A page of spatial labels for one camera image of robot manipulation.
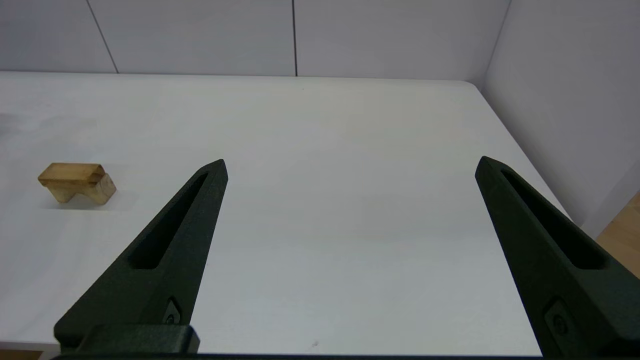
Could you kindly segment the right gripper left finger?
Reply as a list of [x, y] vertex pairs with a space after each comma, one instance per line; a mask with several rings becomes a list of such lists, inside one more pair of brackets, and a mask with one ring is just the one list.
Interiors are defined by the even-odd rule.
[[190, 321], [228, 182], [202, 166], [54, 326], [62, 353], [196, 353]]

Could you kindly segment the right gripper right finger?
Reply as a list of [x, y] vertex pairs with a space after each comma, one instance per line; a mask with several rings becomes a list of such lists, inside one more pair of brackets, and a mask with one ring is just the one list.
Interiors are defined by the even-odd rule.
[[545, 356], [637, 356], [640, 281], [512, 168], [475, 179]]

